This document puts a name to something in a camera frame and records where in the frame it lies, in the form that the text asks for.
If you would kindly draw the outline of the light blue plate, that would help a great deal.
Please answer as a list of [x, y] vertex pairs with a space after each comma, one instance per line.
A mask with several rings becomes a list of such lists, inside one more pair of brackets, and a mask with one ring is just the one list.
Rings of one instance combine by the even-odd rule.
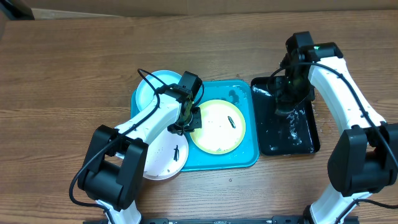
[[[182, 77], [180, 74], [170, 70], [158, 70], [152, 72], [152, 74], [158, 77], [166, 85], [171, 85], [173, 83], [177, 84]], [[154, 86], [154, 88], [159, 88], [162, 86], [162, 83], [151, 75], [146, 76], [146, 79]], [[146, 106], [148, 106], [153, 97], [153, 89], [145, 80], [142, 80], [136, 90], [135, 100], [138, 110], [142, 111]]]

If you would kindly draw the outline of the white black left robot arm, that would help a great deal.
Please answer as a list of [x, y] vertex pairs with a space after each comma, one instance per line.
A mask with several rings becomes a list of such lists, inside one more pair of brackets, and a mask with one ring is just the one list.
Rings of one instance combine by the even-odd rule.
[[69, 189], [70, 200], [104, 211], [108, 223], [140, 223], [135, 208], [149, 145], [167, 131], [182, 136], [201, 127], [194, 101], [203, 85], [172, 84], [155, 90], [154, 101], [133, 119], [110, 128], [98, 127], [82, 168]]

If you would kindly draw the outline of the green sponge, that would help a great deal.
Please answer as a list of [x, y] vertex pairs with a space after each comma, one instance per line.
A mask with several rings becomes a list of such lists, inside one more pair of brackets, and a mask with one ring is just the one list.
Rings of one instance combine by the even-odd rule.
[[275, 109], [275, 114], [277, 116], [288, 116], [291, 112], [293, 112], [294, 108], [286, 108], [277, 106]]

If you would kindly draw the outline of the yellow plate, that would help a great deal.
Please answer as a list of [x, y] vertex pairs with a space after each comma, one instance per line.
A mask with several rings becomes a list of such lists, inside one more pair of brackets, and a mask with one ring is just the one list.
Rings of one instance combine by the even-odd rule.
[[209, 100], [199, 105], [201, 128], [190, 133], [193, 143], [209, 154], [226, 154], [243, 141], [246, 121], [237, 106], [225, 100]]

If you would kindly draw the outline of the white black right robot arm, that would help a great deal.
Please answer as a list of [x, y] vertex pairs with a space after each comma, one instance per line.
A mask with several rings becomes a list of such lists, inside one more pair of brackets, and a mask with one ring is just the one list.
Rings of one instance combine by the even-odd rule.
[[349, 74], [333, 42], [287, 44], [284, 78], [271, 81], [275, 112], [285, 116], [316, 88], [334, 118], [340, 138], [328, 160], [330, 184], [303, 213], [304, 223], [343, 223], [361, 202], [397, 180], [397, 125], [372, 108]]

